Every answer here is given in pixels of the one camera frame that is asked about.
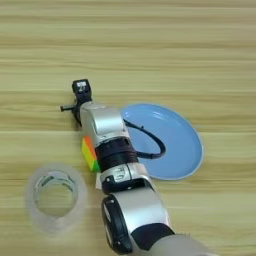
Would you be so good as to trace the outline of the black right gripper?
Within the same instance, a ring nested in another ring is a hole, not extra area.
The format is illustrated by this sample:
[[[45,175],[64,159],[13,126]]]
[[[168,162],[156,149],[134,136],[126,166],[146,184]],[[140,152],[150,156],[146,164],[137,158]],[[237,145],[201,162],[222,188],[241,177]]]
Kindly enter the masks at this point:
[[[71,111],[73,114],[74,119],[76,122],[81,125],[81,118],[80,118],[80,107],[86,103],[90,102],[92,100],[91,97],[77,97],[73,104],[71,105],[63,105],[60,107],[60,111]]]

